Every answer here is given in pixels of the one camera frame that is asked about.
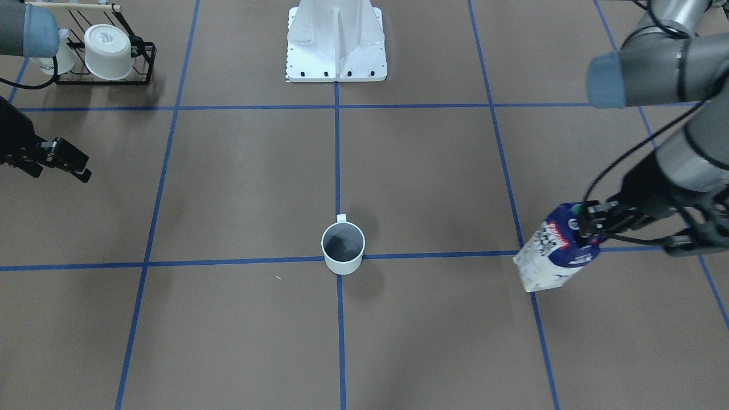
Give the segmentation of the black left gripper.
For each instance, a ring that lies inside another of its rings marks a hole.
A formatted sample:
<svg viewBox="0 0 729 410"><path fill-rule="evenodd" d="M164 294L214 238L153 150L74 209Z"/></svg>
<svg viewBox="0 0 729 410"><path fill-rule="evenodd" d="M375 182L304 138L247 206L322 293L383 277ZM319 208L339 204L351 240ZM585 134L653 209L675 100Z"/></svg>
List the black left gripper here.
<svg viewBox="0 0 729 410"><path fill-rule="evenodd" d="M655 218L617 200L605 203L598 200L580 202L580 245L588 244L596 237L604 237L631 244L654 246L655 239L638 239L624 235L626 231L638 230L654 221Z"/></svg>

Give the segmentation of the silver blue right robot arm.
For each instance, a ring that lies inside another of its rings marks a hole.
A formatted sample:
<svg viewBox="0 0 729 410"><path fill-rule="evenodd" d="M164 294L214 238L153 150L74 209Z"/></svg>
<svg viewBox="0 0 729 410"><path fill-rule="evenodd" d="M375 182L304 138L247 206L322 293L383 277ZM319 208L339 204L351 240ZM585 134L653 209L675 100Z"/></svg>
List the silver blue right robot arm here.
<svg viewBox="0 0 729 410"><path fill-rule="evenodd" d="M3 1L2 55L52 58L60 49L60 34L52 13L30 3ZM92 172L89 157L65 138L48 141L36 134L33 122L7 99L1 100L1 163L38 178L44 169L60 169L86 183Z"/></svg>

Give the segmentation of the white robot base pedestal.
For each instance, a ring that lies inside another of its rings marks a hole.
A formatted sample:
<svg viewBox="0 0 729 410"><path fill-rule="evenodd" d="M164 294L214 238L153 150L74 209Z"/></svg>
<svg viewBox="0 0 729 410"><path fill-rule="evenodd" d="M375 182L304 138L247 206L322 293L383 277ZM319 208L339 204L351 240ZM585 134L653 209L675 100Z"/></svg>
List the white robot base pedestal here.
<svg viewBox="0 0 729 410"><path fill-rule="evenodd" d="M383 13L370 1L301 1L288 11L285 79L385 81Z"/></svg>

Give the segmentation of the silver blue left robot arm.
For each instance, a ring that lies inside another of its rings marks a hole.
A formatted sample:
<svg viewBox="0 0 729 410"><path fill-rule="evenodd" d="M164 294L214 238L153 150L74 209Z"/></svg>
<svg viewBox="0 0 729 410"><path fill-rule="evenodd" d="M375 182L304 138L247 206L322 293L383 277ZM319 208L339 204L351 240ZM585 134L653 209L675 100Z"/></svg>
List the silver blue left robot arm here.
<svg viewBox="0 0 729 410"><path fill-rule="evenodd" d="M727 250L727 33L700 35L726 1L638 1L643 16L622 45L591 60L588 101L596 108L684 112L618 158L656 147L622 178L618 192L581 200L580 233L663 247L670 255Z"/></svg>

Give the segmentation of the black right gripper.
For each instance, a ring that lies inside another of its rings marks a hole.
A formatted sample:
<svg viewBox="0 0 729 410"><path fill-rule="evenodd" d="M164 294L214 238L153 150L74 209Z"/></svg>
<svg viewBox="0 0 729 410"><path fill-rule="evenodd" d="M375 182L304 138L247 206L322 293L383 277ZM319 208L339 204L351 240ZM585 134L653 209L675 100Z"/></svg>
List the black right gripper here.
<svg viewBox="0 0 729 410"><path fill-rule="evenodd" d="M64 138L56 138L48 153L46 141L36 135L33 122L5 98L1 98L1 164L20 169L31 177L40 176L45 167L61 169L82 183L92 172L89 157Z"/></svg>

